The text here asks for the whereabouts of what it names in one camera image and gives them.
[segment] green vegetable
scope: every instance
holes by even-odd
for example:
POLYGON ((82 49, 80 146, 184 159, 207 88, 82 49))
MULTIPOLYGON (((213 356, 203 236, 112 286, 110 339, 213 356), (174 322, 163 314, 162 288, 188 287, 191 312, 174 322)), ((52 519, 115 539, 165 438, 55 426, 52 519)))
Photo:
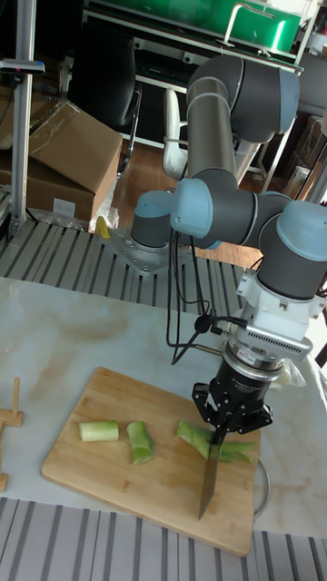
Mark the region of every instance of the green vegetable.
POLYGON ((133 464, 139 466, 154 456, 154 441, 143 421, 134 421, 126 428, 132 448, 133 464))
MULTIPOLYGON (((178 424, 176 436, 182 438, 193 446, 205 460, 209 457, 212 431, 206 428, 198 428, 189 421, 182 419, 178 424)), ((220 448, 219 459, 221 462, 233 462, 234 459, 252 463, 252 457, 244 454, 254 446, 254 442, 223 442, 220 448)))
POLYGON ((101 440, 116 441, 119 438, 118 424, 115 419, 81 421, 79 423, 79 430, 83 442, 100 442, 101 440))

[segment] wooden cutting board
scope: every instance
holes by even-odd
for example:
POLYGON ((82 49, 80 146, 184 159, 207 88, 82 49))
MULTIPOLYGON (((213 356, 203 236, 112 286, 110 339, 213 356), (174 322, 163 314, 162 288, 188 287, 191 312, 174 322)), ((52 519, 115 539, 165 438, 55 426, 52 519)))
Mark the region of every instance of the wooden cutting board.
POLYGON ((195 405, 168 391, 98 368, 42 466, 42 475, 189 537, 244 556, 253 531, 253 480, 260 431, 230 439, 254 441, 253 463, 220 463, 213 501, 198 520, 204 460, 175 437, 180 419, 204 425, 195 405), (78 422, 116 419, 118 442, 79 438, 78 422), (132 465, 125 428, 145 422, 154 459, 132 465))

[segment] white chair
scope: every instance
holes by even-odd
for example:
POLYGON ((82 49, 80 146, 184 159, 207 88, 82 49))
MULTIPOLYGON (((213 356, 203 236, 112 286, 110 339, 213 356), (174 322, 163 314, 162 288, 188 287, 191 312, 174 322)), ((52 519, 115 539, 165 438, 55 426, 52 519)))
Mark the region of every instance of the white chair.
POLYGON ((178 99, 173 89, 166 90, 163 109, 165 133, 163 169, 167 175, 179 181, 187 164, 187 151, 180 147, 181 144, 187 145, 187 142, 180 140, 181 127, 187 125, 187 122, 181 122, 178 99))

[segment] knife blade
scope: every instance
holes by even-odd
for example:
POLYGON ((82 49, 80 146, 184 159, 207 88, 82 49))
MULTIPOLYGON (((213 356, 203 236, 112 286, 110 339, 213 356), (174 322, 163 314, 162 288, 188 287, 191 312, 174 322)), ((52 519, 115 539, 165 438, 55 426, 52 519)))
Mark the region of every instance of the knife blade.
POLYGON ((226 429, 221 431, 220 429, 215 430, 212 435, 209 448, 209 456, 205 464, 204 476, 203 476, 203 487, 201 492, 200 500, 200 511, 199 520, 204 515, 206 509, 209 507, 215 488, 215 481, 217 476, 217 468, 219 461, 219 450, 223 443, 223 439, 226 435, 226 429))

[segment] wooden stand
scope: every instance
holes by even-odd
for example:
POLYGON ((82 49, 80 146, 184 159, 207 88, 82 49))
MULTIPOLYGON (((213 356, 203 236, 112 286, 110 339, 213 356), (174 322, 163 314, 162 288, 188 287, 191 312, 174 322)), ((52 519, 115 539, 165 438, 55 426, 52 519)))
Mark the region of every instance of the wooden stand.
POLYGON ((2 473, 1 462, 2 462, 2 443, 0 442, 0 492, 5 492, 8 475, 2 473))
POLYGON ((14 379, 14 392, 13 392, 13 409, 0 409, 0 421, 3 421, 6 426, 15 426, 20 428, 22 425, 24 412, 18 411, 18 400, 19 400, 19 384, 20 379, 14 379))

